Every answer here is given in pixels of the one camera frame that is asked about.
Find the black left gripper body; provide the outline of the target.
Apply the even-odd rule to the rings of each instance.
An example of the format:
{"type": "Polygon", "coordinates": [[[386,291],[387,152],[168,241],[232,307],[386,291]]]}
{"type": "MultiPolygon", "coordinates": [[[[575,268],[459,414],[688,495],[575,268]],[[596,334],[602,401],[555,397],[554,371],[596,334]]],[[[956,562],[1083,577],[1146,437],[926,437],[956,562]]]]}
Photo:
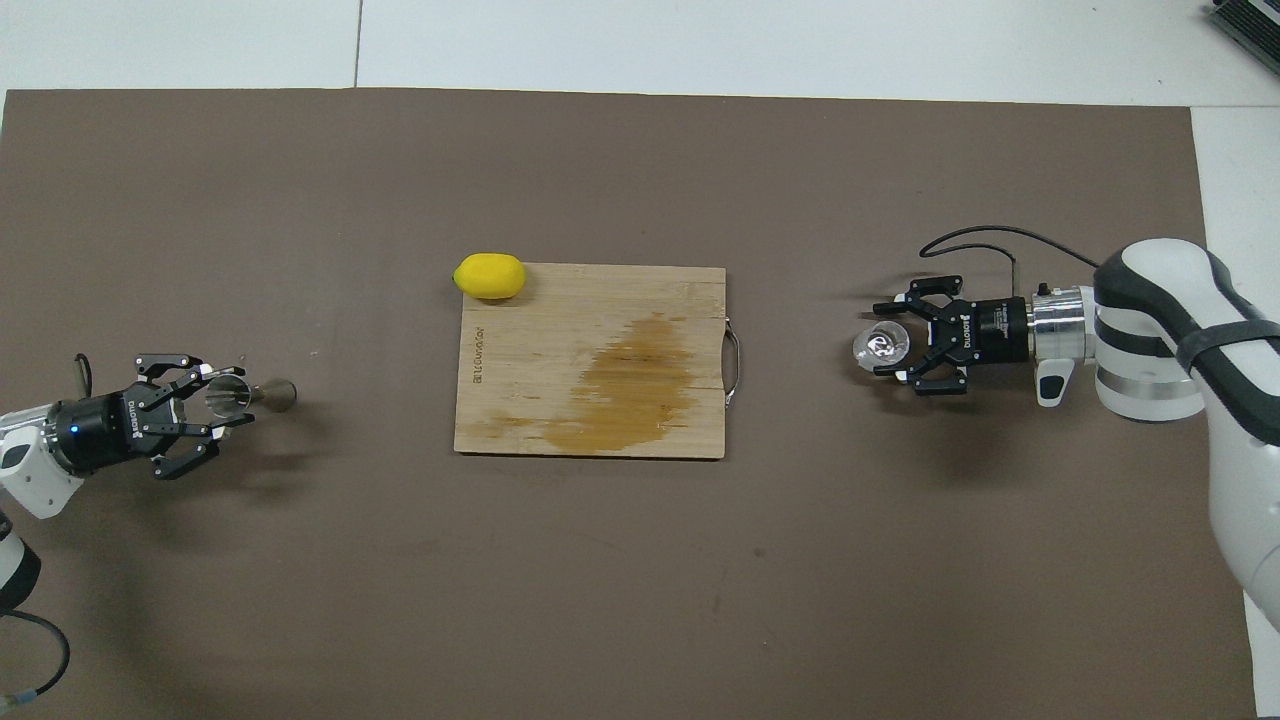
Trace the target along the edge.
{"type": "Polygon", "coordinates": [[[161,452],[161,438],[145,436],[125,392],[55,404],[55,460],[68,471],[96,471],[161,452]]]}

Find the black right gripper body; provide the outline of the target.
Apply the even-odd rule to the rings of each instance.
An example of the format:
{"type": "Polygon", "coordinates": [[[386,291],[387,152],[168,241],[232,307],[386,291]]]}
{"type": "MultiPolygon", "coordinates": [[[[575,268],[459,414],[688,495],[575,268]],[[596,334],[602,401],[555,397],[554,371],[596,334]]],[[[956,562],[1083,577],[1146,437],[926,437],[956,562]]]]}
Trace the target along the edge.
{"type": "Polygon", "coordinates": [[[1030,359],[1027,301],[955,299],[940,316],[940,347],[951,363],[1027,363],[1030,359]]]}

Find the clear glass cup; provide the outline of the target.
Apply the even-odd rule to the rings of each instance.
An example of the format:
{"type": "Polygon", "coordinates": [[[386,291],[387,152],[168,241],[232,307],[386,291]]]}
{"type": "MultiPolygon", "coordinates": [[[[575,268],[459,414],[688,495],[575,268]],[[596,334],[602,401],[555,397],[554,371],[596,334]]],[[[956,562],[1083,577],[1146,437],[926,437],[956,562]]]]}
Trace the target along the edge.
{"type": "Polygon", "coordinates": [[[852,338],[852,356],[865,372],[897,366],[908,357],[910,348],[908,328],[892,320],[877,322],[852,338]]]}

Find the steel double jigger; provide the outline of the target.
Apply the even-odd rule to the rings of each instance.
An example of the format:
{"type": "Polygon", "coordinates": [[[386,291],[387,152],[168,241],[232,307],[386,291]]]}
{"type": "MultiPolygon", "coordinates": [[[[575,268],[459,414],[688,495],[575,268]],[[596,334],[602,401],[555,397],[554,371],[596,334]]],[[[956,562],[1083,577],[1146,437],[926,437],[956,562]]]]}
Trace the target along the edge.
{"type": "Polygon", "coordinates": [[[211,380],[205,389],[206,407],[220,418],[262,410],[285,413],[296,402],[296,386],[282,378],[253,383],[242,375],[225,374],[211,380]]]}

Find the yellow lemon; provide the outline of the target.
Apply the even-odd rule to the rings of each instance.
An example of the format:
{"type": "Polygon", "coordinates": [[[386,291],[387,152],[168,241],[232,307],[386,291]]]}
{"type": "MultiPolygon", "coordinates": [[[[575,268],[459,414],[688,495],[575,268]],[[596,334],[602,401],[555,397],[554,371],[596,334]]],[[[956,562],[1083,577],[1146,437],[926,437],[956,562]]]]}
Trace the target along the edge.
{"type": "Polygon", "coordinates": [[[500,301],[517,296],[527,281],[526,266],[506,252],[474,252],[452,273],[454,286],[477,300],[500,301]]]}

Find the wooden cutting board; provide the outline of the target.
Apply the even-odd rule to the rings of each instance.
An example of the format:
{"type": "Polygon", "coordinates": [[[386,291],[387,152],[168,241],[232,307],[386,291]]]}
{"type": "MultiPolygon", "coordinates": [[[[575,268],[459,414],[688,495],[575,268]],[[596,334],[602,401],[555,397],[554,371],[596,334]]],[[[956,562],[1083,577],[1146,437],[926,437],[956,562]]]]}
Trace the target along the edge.
{"type": "Polygon", "coordinates": [[[724,269],[527,263],[526,274],[512,299],[463,299],[456,452],[724,457],[724,269]]]}

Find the grey ribbed device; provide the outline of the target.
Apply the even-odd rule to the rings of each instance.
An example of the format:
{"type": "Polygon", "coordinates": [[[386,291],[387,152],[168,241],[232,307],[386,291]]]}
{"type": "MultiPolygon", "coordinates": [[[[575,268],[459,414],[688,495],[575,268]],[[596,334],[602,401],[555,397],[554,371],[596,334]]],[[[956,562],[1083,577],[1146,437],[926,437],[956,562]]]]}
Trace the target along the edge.
{"type": "Polygon", "coordinates": [[[1211,0],[1207,19],[1280,76],[1280,0],[1211,0]]]}

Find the brown paper table mat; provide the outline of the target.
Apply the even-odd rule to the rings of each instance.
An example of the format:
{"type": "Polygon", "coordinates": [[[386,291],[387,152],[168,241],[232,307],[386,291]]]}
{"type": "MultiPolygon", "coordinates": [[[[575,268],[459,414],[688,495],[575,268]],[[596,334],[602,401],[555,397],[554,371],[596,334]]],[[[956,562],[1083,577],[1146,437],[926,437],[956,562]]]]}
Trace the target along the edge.
{"type": "Polygon", "coordinates": [[[1204,423],[1024,366],[918,398],[850,359],[954,228],[1202,241],[1184,108],[442,90],[9,92],[0,413],[138,352],[300,405],[49,521],[64,679],[6,720],[1234,720],[1254,712],[1204,423]],[[713,462],[453,450],[470,252],[722,266],[713,462]]]}

